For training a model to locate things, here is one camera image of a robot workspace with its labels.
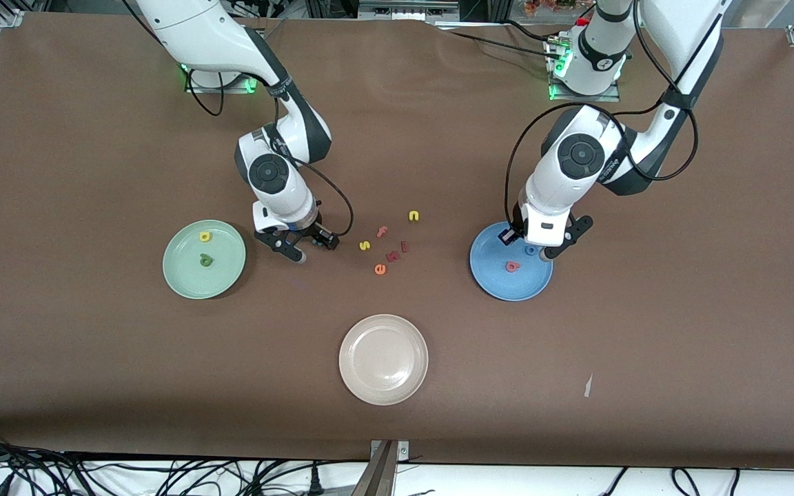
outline brown table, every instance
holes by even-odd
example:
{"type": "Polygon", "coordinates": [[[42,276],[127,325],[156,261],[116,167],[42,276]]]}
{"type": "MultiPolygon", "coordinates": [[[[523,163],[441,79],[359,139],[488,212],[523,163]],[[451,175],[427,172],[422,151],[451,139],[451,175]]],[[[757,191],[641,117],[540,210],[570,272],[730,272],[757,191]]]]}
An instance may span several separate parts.
{"type": "MultiPolygon", "coordinates": [[[[467,252],[502,219],[517,135],[552,105],[541,62],[412,21],[289,22],[271,44],[327,119],[320,168],[357,213],[343,247],[308,246],[305,266],[248,233],[254,197],[232,154],[271,119],[265,93],[205,115],[127,16],[28,14],[3,32],[0,434],[357,459],[402,437],[430,462],[794,467],[794,48],[781,31],[725,32],[693,166],[630,198],[596,186],[576,207],[595,227],[516,304],[477,288],[467,252]],[[205,218],[243,229],[247,264],[226,295],[189,301],[165,285],[161,254],[205,218]],[[375,276],[400,241],[410,252],[375,276]],[[422,388],[394,407],[358,401],[337,367],[344,334],[375,313],[409,318],[431,352],[422,388]]],[[[648,107],[662,89],[637,56],[610,107],[648,107]]],[[[549,122],[521,148],[514,191],[549,122]]],[[[341,229],[337,195],[305,176],[341,229]]]]}

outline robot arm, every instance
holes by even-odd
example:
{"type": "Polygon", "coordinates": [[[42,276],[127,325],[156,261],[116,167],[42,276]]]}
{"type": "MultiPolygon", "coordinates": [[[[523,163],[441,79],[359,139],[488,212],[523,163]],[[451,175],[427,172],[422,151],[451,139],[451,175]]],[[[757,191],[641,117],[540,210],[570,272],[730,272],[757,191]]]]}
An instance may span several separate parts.
{"type": "Polygon", "coordinates": [[[259,200],[253,204],[256,238],[299,263],[305,254],[294,245],[302,236],[334,249],[339,239],[320,225],[318,202],[296,169],[326,157],[332,135],[268,44],[234,22],[218,0],[138,0],[138,5],[177,62],[204,72],[252,75],[287,110],[277,123],[240,137],[234,151],[238,171],[259,200]]]}
{"type": "MultiPolygon", "coordinates": [[[[627,2],[619,0],[614,4],[627,2]]],[[[601,4],[606,8],[612,3],[601,4]]],[[[696,0],[646,0],[641,13],[653,40],[667,56],[678,91],[668,88],[662,95],[662,103],[646,132],[637,133],[622,126],[629,150],[621,144],[621,131],[614,120],[605,113],[587,105],[564,111],[542,145],[538,166],[520,192],[511,229],[501,235],[505,244],[521,235],[533,245],[565,248],[567,243],[574,243],[565,229],[571,206],[593,183],[600,182],[617,195],[630,195],[648,187],[651,180],[646,176],[658,175],[688,110],[696,103],[718,60],[722,6],[718,0],[706,0],[705,4],[696,0]],[[630,164],[628,153],[645,176],[630,164]]],[[[627,18],[633,25],[630,16],[631,13],[627,18]]],[[[611,24],[624,32],[624,23],[626,19],[611,24]]],[[[596,16],[589,25],[594,26],[596,16]]],[[[591,67],[578,62],[583,61],[575,60],[571,67],[591,67]]],[[[541,252],[555,256],[561,249],[541,252]]]]}

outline blue plate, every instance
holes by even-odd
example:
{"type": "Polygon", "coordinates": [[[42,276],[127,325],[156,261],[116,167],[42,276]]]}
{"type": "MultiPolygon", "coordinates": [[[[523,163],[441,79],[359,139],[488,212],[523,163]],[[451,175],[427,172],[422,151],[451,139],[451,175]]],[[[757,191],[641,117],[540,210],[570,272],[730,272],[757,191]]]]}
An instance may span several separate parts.
{"type": "Polygon", "coordinates": [[[504,301],[523,301],[538,295],[551,282],[553,262],[541,260],[538,252],[542,247],[523,239],[505,246],[498,235],[508,227],[508,223],[492,224],[476,236],[470,246],[470,272],[489,295],[504,301]],[[520,267],[508,272],[508,262],[520,267]]]}

